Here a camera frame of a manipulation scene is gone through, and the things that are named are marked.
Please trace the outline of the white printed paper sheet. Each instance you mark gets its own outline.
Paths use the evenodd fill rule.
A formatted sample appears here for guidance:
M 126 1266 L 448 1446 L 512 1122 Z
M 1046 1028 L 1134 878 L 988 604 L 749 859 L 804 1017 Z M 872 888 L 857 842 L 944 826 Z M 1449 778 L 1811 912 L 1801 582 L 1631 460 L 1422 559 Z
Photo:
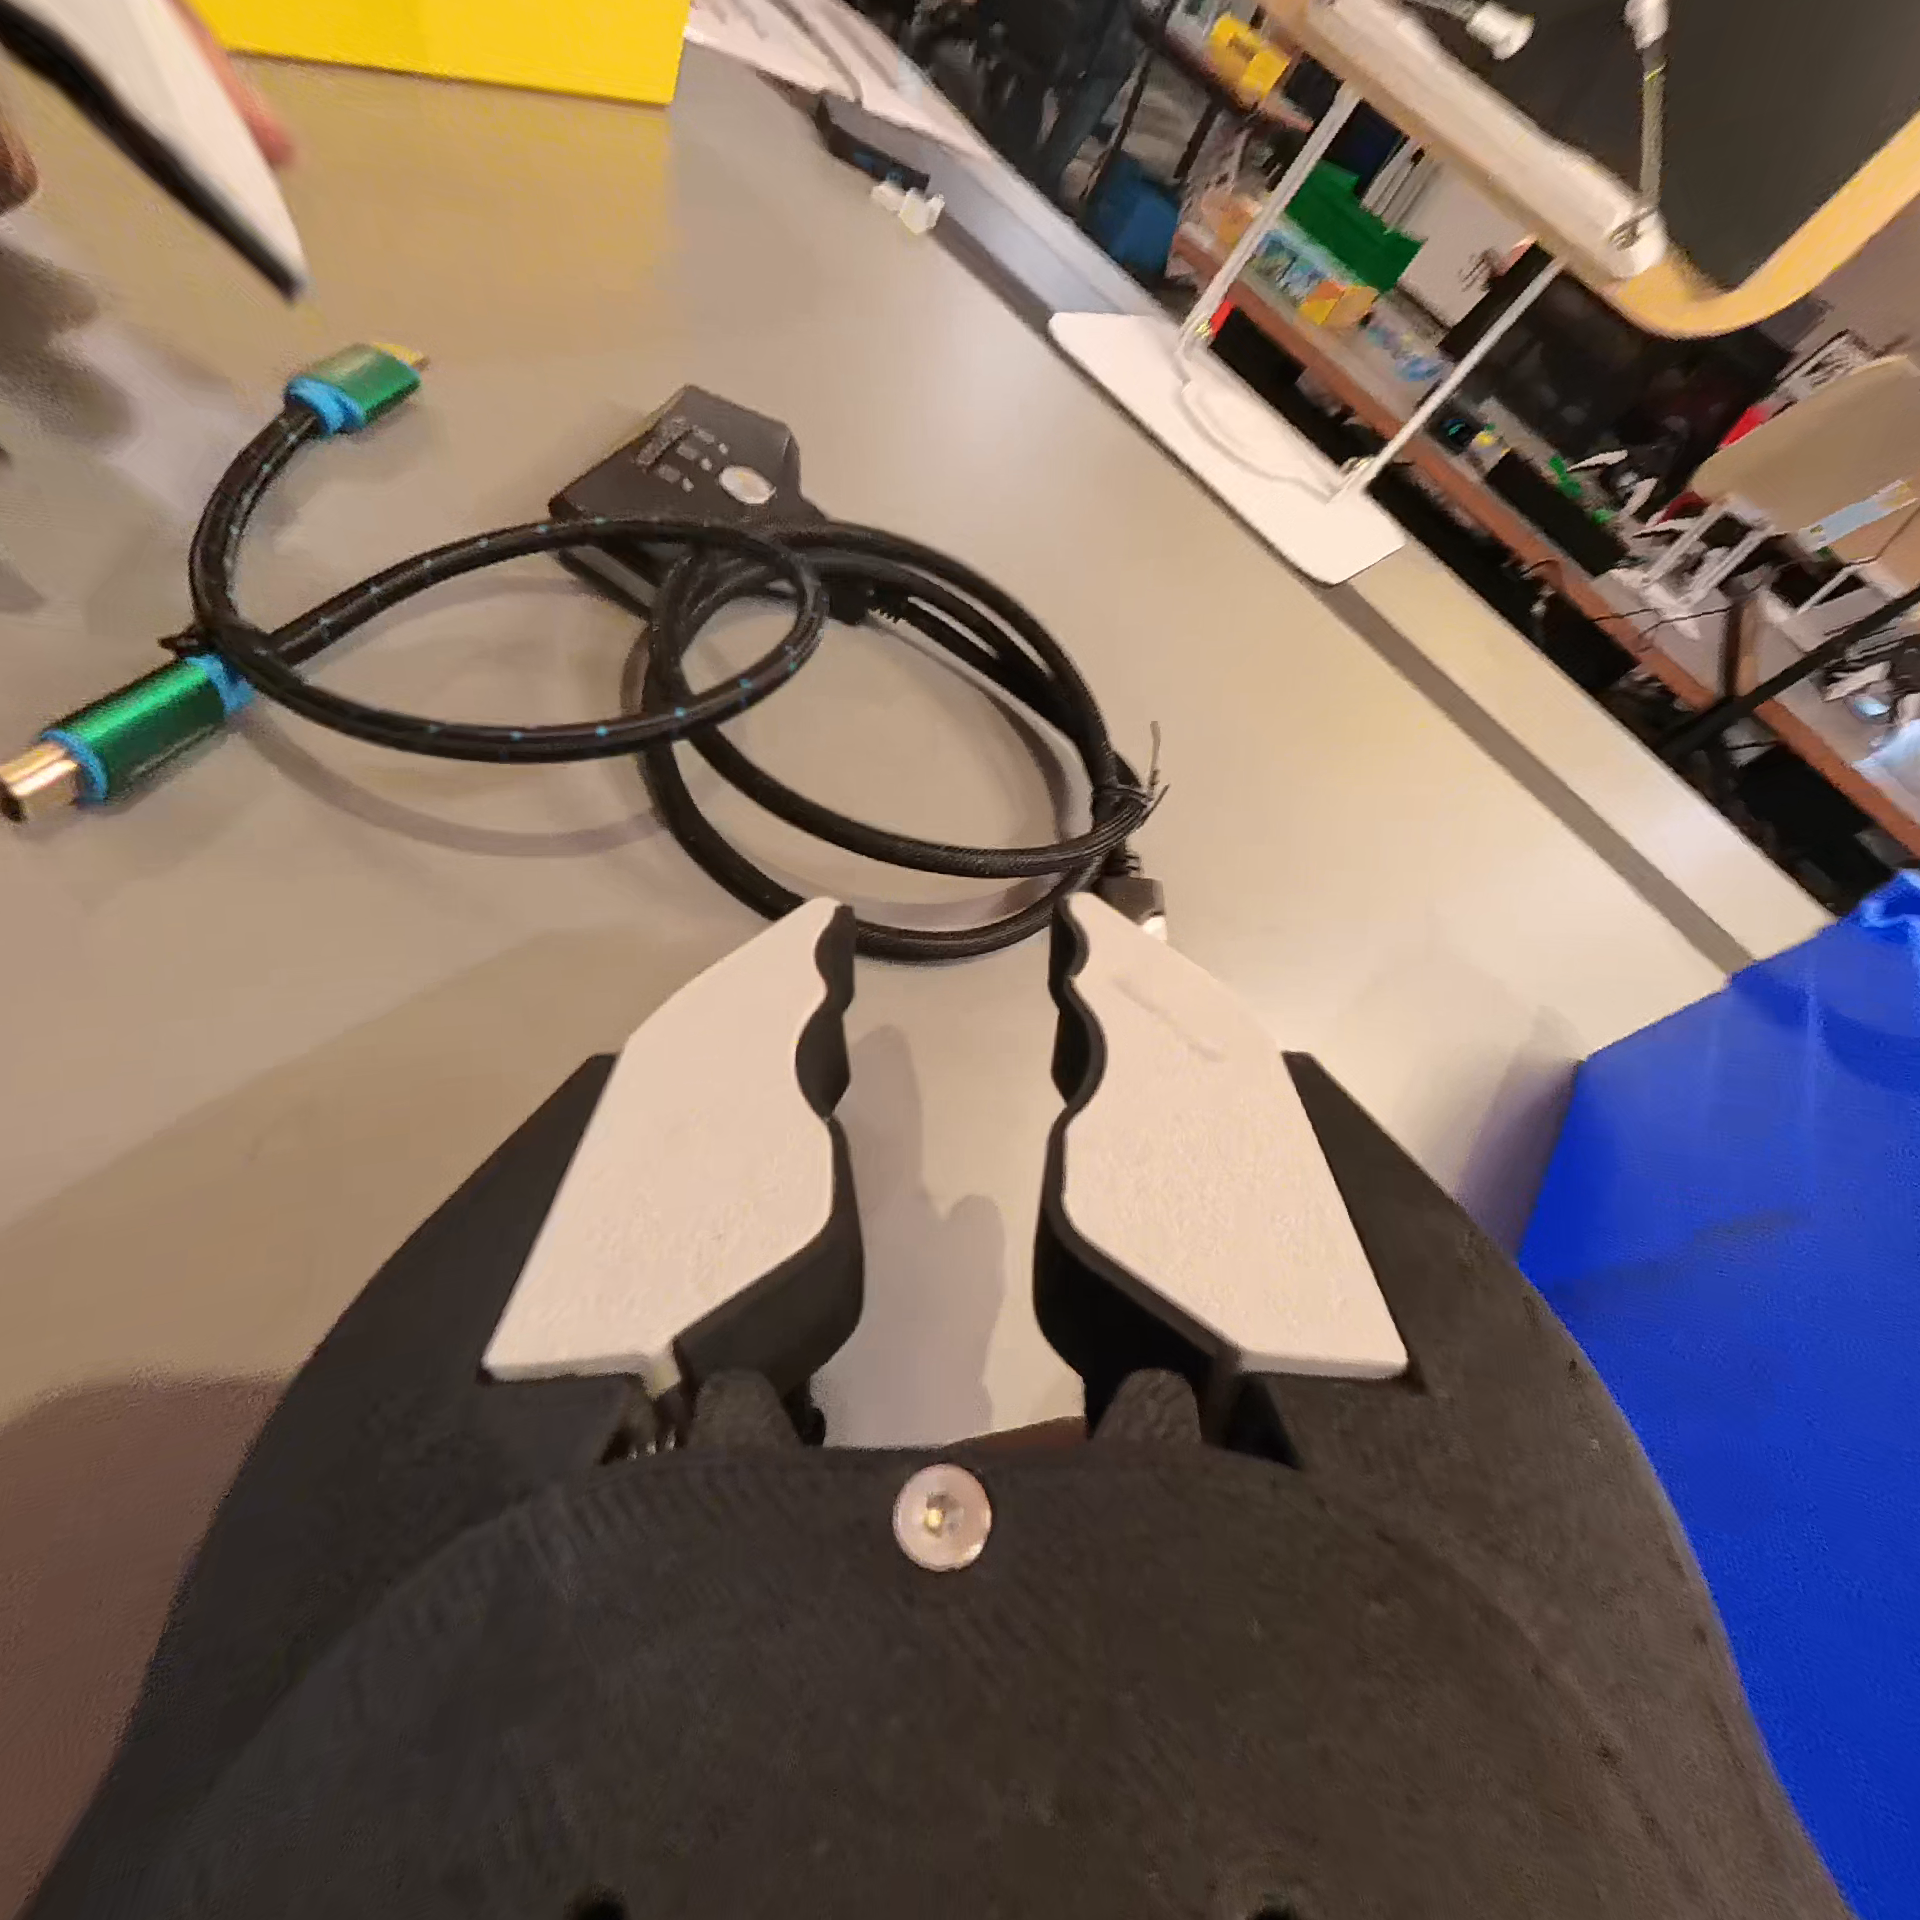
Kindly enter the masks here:
M 994 151 L 918 75 L 918 63 L 909 63 L 896 38 L 839 0 L 691 0 L 690 49 L 736 59 L 797 94 L 857 108 L 872 120 L 944 140 L 948 151 Z

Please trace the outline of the colourful toy boxes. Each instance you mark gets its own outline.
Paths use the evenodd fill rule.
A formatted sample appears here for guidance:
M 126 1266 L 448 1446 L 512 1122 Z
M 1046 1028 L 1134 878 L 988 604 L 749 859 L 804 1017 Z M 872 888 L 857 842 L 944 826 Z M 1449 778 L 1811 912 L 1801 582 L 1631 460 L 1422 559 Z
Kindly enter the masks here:
M 1381 291 L 1332 260 L 1307 229 L 1280 215 L 1265 244 L 1247 256 L 1243 283 L 1265 300 L 1284 304 L 1302 328 L 1353 333 Z

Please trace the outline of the wood-framed black panel stand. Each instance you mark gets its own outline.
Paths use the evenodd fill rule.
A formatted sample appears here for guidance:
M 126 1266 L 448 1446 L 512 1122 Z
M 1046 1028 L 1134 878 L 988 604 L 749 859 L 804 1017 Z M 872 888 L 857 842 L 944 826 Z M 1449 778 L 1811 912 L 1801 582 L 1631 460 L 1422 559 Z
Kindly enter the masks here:
M 1545 77 L 1493 77 L 1467 59 L 1521 59 L 1572 30 L 1575 3 L 1270 3 L 1293 51 L 1337 75 L 1332 110 L 1265 193 L 1187 322 L 1059 311 L 1074 357 L 1162 455 L 1319 588 L 1342 588 L 1402 552 L 1374 483 L 1467 375 L 1575 273 L 1659 336 L 1718 336 L 1802 300 L 1864 256 L 1920 184 L 1920 3 L 1914 0 L 1677 0 L 1606 3 L 1617 49 L 1601 77 L 1635 77 L 1635 151 L 1616 151 L 1587 108 Z M 1210 357 L 1221 304 L 1353 108 L 1374 108 L 1427 156 L 1475 181 L 1545 272 L 1500 300 L 1485 336 L 1416 410 L 1353 465 L 1330 465 L 1235 370 Z

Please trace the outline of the yellow plastic bin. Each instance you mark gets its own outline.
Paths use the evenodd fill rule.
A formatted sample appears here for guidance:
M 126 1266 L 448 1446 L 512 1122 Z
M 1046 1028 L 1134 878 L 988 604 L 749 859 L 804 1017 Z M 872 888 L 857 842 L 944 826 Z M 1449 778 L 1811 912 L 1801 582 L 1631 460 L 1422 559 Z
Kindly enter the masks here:
M 200 0 L 235 51 L 670 108 L 690 0 Z

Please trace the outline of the black usb hub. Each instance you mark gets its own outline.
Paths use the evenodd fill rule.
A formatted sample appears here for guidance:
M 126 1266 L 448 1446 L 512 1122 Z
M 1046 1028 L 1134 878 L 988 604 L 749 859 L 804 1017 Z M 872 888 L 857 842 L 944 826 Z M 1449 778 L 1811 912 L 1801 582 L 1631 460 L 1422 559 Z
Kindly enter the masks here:
M 898 151 L 876 147 L 872 139 L 854 131 L 835 118 L 835 108 L 844 108 L 844 98 L 835 98 L 830 90 L 819 90 L 815 108 L 812 108 L 812 120 L 815 120 L 830 156 L 854 165 L 870 181 L 896 181 L 896 184 L 918 181 L 927 184 L 927 176 L 909 156 L 898 156 Z

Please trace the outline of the person's left hand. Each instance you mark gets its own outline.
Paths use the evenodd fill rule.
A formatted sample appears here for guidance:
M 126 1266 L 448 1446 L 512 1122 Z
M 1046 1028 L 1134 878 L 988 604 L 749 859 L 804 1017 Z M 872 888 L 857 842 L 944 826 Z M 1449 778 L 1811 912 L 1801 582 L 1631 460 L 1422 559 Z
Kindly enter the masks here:
M 208 42 L 208 71 L 222 82 L 227 108 L 249 127 L 255 147 L 269 167 L 293 167 L 296 140 L 276 108 L 255 90 L 255 77 L 227 59 L 227 49 Z

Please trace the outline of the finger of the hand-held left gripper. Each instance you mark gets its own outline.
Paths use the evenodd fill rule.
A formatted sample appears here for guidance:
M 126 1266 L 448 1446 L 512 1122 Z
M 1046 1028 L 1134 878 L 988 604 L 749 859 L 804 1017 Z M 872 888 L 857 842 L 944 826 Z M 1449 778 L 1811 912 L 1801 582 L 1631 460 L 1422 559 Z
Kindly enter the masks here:
M 309 291 L 276 165 L 179 3 L 4 0 L 0 42 L 255 273 Z

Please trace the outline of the blue bag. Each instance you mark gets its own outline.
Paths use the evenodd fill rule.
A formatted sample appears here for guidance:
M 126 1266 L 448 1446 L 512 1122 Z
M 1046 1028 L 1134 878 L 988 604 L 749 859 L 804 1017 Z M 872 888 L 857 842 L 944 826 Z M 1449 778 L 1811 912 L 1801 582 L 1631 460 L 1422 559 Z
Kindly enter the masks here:
M 1134 151 L 1117 151 L 1093 181 L 1082 215 L 1105 260 L 1138 280 L 1162 280 L 1180 229 L 1180 191 L 1170 181 L 1145 167 Z

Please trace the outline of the green plastic bin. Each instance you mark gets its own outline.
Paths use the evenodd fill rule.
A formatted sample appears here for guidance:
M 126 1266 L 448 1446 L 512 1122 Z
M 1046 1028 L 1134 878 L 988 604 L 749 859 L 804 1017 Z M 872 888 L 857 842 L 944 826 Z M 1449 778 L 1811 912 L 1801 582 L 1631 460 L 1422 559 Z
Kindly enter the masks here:
M 1284 199 L 1284 222 L 1307 232 L 1332 263 L 1371 291 L 1399 291 L 1422 237 L 1390 229 L 1360 199 L 1360 181 L 1337 165 L 1319 165 Z

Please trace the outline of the long wooden table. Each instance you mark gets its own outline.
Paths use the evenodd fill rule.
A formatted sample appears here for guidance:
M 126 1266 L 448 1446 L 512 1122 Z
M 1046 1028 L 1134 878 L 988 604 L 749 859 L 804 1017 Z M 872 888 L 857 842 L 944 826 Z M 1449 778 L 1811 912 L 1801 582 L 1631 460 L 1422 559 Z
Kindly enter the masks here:
M 1877 830 L 1914 869 L 1914 606 L 1887 613 L 1877 569 L 1829 576 L 1838 597 L 1777 597 L 1790 552 L 1763 540 L 1728 582 L 1680 613 L 1644 565 L 1587 565 L 1606 529 L 1575 545 L 1530 519 L 1552 483 L 1507 444 L 1480 465 L 1467 410 L 1439 410 L 1374 483 L 1387 512 L 1473 594 L 1530 632 L 1575 685 L 1671 764 L 1705 801 L 1811 861 L 1820 838 Z

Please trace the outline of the blue plastic bin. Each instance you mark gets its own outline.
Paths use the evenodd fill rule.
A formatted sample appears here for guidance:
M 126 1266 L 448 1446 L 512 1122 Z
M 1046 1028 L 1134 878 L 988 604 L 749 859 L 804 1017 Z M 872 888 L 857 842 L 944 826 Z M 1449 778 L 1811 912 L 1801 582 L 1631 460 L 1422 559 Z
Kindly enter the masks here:
M 1639 1431 L 1768 1758 L 1920 1914 L 1920 881 L 1590 1054 L 1521 1274 Z

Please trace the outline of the beige panel on white stand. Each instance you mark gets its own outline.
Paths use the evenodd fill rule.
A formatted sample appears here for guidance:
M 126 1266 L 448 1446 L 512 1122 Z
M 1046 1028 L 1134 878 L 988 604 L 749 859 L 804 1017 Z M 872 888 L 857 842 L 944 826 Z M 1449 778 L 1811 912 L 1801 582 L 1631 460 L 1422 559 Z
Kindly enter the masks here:
M 1705 613 L 1784 565 L 1914 565 L 1914 512 L 1920 370 L 1881 353 L 1718 444 L 1631 569 L 1644 606 Z

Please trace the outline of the long black box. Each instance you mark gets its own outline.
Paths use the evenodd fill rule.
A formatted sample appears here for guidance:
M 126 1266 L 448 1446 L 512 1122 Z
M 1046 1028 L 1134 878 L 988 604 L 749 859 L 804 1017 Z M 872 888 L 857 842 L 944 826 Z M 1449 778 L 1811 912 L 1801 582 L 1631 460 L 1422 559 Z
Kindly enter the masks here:
M 1631 559 L 1631 545 L 1519 448 L 1493 460 L 1485 485 L 1587 576 L 1606 576 Z

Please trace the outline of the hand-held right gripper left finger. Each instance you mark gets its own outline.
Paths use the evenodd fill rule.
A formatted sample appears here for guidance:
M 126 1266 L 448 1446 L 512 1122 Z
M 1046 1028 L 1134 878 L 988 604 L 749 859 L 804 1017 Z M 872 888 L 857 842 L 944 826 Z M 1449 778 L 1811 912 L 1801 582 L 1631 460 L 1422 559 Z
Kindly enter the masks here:
M 863 1317 L 854 912 L 804 899 L 691 972 L 618 1047 L 479 1354 L 489 1379 L 635 1379 L 691 1406 L 716 1377 L 777 1396 Z

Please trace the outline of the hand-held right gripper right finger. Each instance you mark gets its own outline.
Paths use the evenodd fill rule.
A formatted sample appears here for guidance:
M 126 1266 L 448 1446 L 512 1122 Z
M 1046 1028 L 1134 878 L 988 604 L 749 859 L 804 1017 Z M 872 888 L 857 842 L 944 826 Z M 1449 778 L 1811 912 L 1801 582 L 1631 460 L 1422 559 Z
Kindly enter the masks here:
M 1127 1379 L 1202 1441 L 1284 1448 L 1270 1379 L 1408 1379 L 1410 1354 L 1277 1031 L 1202 965 L 1074 893 L 1054 920 L 1039 1328 L 1098 1426 Z

